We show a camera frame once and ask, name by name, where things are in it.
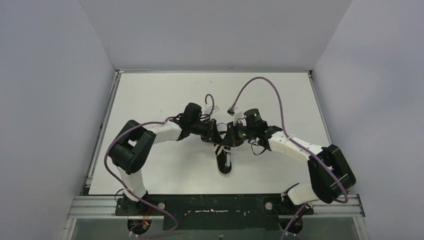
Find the white shoelace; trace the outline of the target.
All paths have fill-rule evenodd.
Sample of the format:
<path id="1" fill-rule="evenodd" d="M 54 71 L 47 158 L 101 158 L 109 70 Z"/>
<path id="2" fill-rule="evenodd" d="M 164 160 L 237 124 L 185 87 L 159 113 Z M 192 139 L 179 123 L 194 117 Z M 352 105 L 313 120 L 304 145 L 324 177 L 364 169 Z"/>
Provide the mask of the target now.
<path id="1" fill-rule="evenodd" d="M 228 146 L 215 144 L 214 153 L 219 168 L 229 168 L 231 164 L 231 148 Z"/>

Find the black white canvas sneaker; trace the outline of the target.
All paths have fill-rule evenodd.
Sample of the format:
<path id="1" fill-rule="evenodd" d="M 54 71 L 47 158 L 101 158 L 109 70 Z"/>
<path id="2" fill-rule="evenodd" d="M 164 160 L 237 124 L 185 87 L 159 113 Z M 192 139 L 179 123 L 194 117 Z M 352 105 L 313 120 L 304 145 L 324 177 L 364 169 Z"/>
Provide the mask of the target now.
<path id="1" fill-rule="evenodd" d="M 232 171 L 231 148 L 229 146 L 223 146 L 214 143 L 213 151 L 215 154 L 218 172 L 224 176 L 230 174 Z"/>

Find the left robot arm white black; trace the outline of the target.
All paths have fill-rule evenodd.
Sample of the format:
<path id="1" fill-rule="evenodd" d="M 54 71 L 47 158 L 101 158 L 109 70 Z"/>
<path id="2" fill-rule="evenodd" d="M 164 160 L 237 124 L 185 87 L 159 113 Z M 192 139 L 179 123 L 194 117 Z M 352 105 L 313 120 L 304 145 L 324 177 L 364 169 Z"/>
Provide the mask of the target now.
<path id="1" fill-rule="evenodd" d="M 123 208 L 143 213 L 148 199 L 141 168 L 146 163 L 154 144 L 181 141 L 189 135 L 198 135 L 206 143 L 222 141 L 214 119 L 203 120 L 200 105 L 190 102 L 183 113 L 165 121 L 138 123 L 129 120 L 108 147 L 105 158 L 111 159 L 119 171 L 118 181 L 123 184 Z"/>

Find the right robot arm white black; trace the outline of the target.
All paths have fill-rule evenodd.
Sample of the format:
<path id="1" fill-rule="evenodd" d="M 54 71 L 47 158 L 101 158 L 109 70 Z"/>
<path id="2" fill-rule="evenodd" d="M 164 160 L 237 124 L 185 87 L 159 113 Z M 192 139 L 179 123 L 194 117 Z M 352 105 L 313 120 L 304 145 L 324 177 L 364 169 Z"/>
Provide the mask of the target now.
<path id="1" fill-rule="evenodd" d="M 296 183 L 282 193 L 281 207 L 285 212 L 295 213 L 301 205 L 315 201 L 348 202 L 348 189 L 356 184 L 356 177 L 338 146 L 320 146 L 289 135 L 281 127 L 268 125 L 257 108 L 245 112 L 230 108 L 228 113 L 233 120 L 227 125 L 221 145 L 236 148 L 248 142 L 283 154 L 307 168 L 309 183 Z"/>

